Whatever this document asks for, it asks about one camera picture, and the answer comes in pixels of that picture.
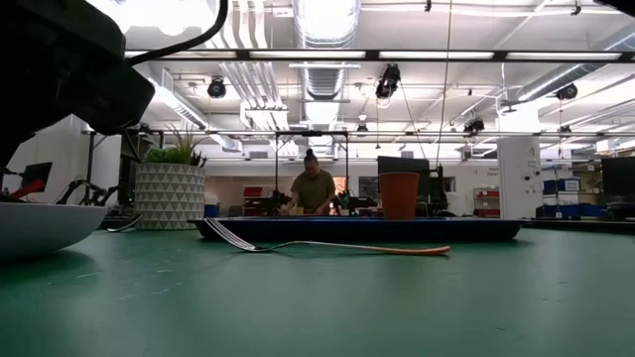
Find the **black cable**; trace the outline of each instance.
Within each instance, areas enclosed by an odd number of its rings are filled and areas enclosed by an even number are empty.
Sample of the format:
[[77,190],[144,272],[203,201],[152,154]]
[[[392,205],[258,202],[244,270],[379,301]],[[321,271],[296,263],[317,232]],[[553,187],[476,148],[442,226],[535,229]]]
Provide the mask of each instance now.
[[137,148],[135,148],[135,144],[132,142],[130,138],[130,134],[128,134],[128,130],[123,130],[123,136],[126,138],[126,142],[128,142],[128,146],[130,147],[130,151],[132,151],[132,155],[135,157],[135,162],[137,164],[141,164],[141,158],[139,157],[139,153],[137,152]]
[[216,21],[209,28],[209,30],[204,33],[196,36],[193,39],[187,40],[180,44],[168,46],[163,49],[153,50],[146,52],[144,54],[134,56],[133,58],[127,59],[126,62],[130,65],[139,64],[148,60],[155,60],[165,56],[169,56],[181,51],[189,50],[193,47],[202,45],[205,41],[211,40],[220,29],[222,29],[223,25],[225,25],[225,20],[227,19],[227,11],[229,9],[229,0],[220,0],[220,7],[218,8],[218,15],[216,16]]
[[437,167],[439,166],[439,155],[441,154],[441,136],[444,134],[445,119],[445,99],[447,98],[447,72],[449,70],[449,43],[452,35],[452,0],[449,0],[449,19],[447,19],[447,46],[445,55],[445,79],[444,79],[444,102],[441,108],[441,126],[439,127],[439,144],[437,145]]
[[419,147],[421,148],[421,153],[424,155],[424,159],[426,158],[426,152],[424,151],[424,146],[421,144],[421,139],[419,138],[419,130],[417,129],[417,125],[415,125],[415,118],[413,118],[413,113],[410,111],[410,104],[408,104],[408,97],[406,96],[406,87],[404,83],[400,80],[401,83],[401,92],[404,93],[404,101],[406,102],[406,108],[408,108],[408,115],[410,116],[410,122],[413,123],[413,129],[415,130],[415,135],[417,136],[417,142],[419,143]]

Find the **silver fork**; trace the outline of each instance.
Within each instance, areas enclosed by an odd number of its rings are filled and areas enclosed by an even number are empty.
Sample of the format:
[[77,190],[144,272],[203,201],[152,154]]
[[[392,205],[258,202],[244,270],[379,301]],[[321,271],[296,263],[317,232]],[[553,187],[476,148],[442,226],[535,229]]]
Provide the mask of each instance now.
[[382,248],[382,247],[370,247],[370,246],[361,246],[361,245],[350,245],[350,244],[336,244],[336,243],[324,243],[324,242],[314,242],[314,241],[293,241],[283,243],[277,246],[269,247],[269,248],[259,248],[255,245],[244,241],[242,238],[235,235],[229,229],[225,228],[220,222],[218,222],[214,218],[203,218],[205,224],[209,226],[216,234],[220,236],[220,238],[227,241],[227,243],[232,246],[242,249],[246,252],[250,253],[266,253],[271,252],[276,249],[294,245],[294,244],[310,244],[310,245],[319,245],[319,246],[327,246],[327,247],[337,247],[337,248],[348,248],[348,249],[357,249],[364,251],[372,251],[379,253],[388,253],[388,254],[404,254],[404,255],[443,255],[449,252],[449,247],[439,247],[439,248],[428,248],[428,249],[396,249],[396,248]]

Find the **gray shirt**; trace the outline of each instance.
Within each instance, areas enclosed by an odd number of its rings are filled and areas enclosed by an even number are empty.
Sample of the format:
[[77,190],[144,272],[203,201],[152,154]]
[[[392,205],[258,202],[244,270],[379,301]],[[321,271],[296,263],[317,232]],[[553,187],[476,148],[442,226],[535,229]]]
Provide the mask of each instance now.
[[291,192],[298,194],[298,207],[304,208],[306,213],[314,213],[329,196],[335,194],[335,182],[333,177],[323,170],[314,178],[310,178],[307,173],[301,173],[294,181]]

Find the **desk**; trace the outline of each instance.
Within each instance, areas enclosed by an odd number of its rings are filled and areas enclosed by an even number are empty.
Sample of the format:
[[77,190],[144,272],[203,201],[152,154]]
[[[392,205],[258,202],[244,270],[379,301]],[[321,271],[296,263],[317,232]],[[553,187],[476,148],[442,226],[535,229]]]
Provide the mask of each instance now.
[[522,229],[442,258],[98,232],[0,267],[0,354],[630,357],[631,238]]

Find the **man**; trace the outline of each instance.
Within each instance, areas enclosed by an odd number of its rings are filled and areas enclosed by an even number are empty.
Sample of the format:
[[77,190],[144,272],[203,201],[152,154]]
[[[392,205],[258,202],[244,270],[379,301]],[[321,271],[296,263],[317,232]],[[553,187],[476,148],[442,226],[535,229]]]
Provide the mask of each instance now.
[[291,202],[280,209],[281,214],[289,214],[297,205],[304,213],[328,215],[330,202],[335,198],[335,182],[329,173],[319,169],[318,158],[311,149],[305,156],[305,171],[294,181],[291,193]]

